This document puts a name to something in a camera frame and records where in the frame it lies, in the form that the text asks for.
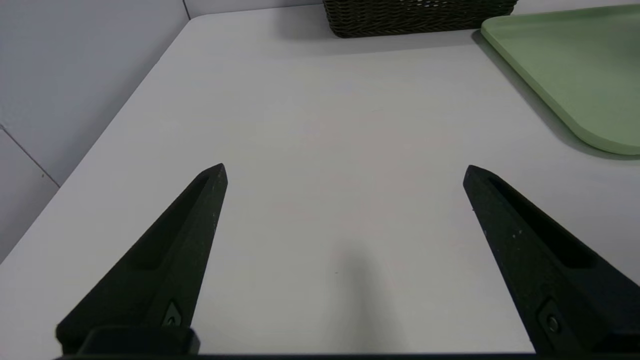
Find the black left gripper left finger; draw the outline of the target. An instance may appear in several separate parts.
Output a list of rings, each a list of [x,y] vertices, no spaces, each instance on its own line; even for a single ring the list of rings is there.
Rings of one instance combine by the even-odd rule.
[[[228,180],[199,173],[55,329],[63,354],[197,354],[195,308]]]

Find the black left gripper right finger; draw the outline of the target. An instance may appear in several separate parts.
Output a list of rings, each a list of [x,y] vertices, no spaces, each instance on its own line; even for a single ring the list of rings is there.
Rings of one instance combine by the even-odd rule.
[[[639,354],[633,280],[491,171],[462,186],[538,356]]]

